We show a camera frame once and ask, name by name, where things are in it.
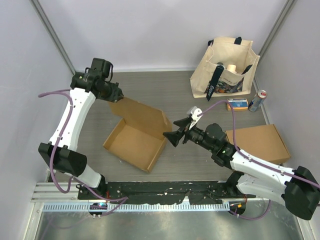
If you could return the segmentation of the spare cardboard sheet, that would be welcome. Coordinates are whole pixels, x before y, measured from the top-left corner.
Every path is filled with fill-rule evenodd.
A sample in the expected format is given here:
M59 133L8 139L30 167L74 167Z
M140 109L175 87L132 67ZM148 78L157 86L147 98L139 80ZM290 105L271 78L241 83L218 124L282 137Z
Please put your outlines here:
M150 173L167 144L163 133L172 131L172 123L162 110L128 97L108 105L121 120L103 147L136 168Z

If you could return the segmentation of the brown cardboard box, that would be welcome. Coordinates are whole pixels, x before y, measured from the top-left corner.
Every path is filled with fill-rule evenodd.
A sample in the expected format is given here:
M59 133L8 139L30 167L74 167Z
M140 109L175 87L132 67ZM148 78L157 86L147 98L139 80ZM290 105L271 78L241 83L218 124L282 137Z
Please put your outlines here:
M236 129L235 139L241 150L265 161L283 164L291 158L274 124Z

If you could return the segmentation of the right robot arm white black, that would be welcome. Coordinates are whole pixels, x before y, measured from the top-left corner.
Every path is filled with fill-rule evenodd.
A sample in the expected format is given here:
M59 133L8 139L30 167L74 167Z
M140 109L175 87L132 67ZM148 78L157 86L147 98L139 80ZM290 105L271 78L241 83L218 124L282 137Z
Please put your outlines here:
M191 141L208 150L217 165L233 170L225 186L230 197L244 194L265 198L285 206L298 218L312 219L320 204L320 185L309 169L293 169L255 157L231 144L216 123L202 130L188 116L174 124L178 130L163 133L174 147L180 140Z

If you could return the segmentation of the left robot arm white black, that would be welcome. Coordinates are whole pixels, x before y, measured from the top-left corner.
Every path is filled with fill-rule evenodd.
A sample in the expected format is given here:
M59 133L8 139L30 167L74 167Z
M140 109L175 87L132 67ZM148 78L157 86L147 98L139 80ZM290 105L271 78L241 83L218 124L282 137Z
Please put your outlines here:
M50 176L57 189L66 194L55 172L69 176L89 190L93 198L100 200L107 192L103 175L93 170L85 155L79 153L79 136L87 114L96 100L117 103L124 98L119 83L112 82L113 64L102 58L94 58L84 72L75 72L68 89L45 92L38 95L62 95L68 99L62 118L47 143L40 143L38 152L49 167Z

